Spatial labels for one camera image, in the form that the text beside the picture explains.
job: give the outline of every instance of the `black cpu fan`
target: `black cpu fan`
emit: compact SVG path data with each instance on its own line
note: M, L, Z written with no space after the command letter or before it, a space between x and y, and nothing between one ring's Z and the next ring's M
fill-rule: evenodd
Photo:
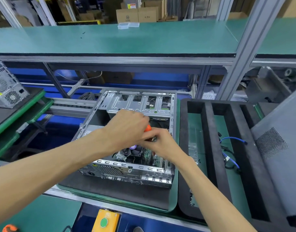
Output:
M131 146L130 148L123 149L121 152L125 156L133 155L133 156L140 157L143 152L143 148L141 146L134 145L134 146Z

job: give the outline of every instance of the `black foam mat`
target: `black foam mat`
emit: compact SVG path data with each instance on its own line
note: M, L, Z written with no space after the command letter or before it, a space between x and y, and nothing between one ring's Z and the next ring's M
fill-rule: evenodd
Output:
M83 175L79 171L67 176L59 185L164 210L169 208L170 190L167 188L102 179Z
M2 124L9 117L14 115L20 108L26 105L30 100L32 100L37 94L39 94L43 89L37 87L24 87L30 94L24 98L21 102L15 105L12 109L0 108L0 124Z

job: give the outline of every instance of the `person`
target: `person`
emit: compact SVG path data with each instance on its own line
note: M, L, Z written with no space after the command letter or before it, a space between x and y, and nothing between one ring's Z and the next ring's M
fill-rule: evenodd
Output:
M149 117L120 110L102 129L49 151L0 167L0 223L79 168L139 144L178 168L211 231L256 231L186 155L166 129L144 132ZM145 141L157 136L156 142Z

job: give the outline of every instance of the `left hand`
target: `left hand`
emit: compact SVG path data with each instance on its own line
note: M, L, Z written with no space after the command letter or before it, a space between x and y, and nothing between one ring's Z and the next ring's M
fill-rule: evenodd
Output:
M156 130L144 132L148 124L149 117L143 113L122 109L102 130L111 140L114 153L155 136Z

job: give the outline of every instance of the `green push button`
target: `green push button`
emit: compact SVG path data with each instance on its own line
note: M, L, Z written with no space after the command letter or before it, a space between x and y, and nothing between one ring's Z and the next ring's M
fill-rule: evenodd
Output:
M104 217L103 219L100 220L100 226L101 226L102 228L106 227L107 224L108 224L108 220L107 220L107 218Z

